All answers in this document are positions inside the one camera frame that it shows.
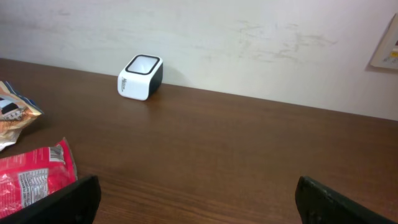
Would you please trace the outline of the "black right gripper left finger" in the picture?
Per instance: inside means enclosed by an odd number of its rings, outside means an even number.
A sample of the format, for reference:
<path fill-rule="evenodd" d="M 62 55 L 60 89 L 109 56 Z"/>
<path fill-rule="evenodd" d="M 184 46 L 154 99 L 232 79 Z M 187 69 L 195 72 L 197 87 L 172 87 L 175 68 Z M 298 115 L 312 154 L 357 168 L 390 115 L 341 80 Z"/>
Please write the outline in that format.
<path fill-rule="evenodd" d="M 96 175 L 89 175 L 1 219 L 1 224 L 92 224 L 101 201 Z"/>

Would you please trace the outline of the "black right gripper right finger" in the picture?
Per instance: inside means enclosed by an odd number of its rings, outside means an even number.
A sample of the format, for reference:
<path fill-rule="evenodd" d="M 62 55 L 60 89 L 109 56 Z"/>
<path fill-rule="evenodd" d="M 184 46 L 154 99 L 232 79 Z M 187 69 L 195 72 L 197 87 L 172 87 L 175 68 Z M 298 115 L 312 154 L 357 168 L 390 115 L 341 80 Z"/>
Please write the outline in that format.
<path fill-rule="evenodd" d="M 308 176 L 301 176 L 295 203 L 304 224 L 397 224 Z"/>

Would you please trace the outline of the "red snack bag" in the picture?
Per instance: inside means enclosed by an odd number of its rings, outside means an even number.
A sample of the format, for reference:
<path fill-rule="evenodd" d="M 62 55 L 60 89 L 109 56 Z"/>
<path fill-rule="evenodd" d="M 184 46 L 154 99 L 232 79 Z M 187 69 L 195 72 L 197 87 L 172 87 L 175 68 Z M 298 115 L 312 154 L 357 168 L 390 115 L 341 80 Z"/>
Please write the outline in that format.
<path fill-rule="evenodd" d="M 77 181 L 68 141 L 1 159 L 1 218 Z"/>

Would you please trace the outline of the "yellow snack bag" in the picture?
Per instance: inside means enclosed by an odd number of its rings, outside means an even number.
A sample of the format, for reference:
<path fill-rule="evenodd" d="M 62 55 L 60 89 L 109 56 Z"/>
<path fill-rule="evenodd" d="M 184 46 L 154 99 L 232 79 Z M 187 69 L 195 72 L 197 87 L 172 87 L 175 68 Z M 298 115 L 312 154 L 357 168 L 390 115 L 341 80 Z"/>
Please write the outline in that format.
<path fill-rule="evenodd" d="M 1 81 L 1 151 L 15 144 L 22 130 L 42 114 L 33 100 Z"/>

